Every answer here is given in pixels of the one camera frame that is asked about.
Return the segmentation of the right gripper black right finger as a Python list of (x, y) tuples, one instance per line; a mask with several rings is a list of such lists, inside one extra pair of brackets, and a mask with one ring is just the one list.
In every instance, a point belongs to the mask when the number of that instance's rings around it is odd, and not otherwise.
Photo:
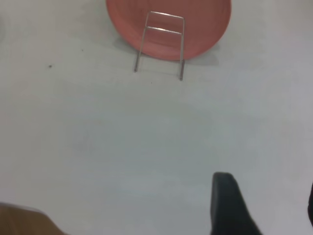
[(307, 212), (311, 226), (313, 226), (313, 185), (311, 187), (311, 192), (308, 200)]

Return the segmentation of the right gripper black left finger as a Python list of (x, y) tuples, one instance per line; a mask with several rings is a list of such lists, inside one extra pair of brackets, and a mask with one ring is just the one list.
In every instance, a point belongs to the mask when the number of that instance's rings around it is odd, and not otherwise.
[(213, 174), (210, 217), (212, 235), (261, 234), (250, 216), (236, 179), (230, 173)]

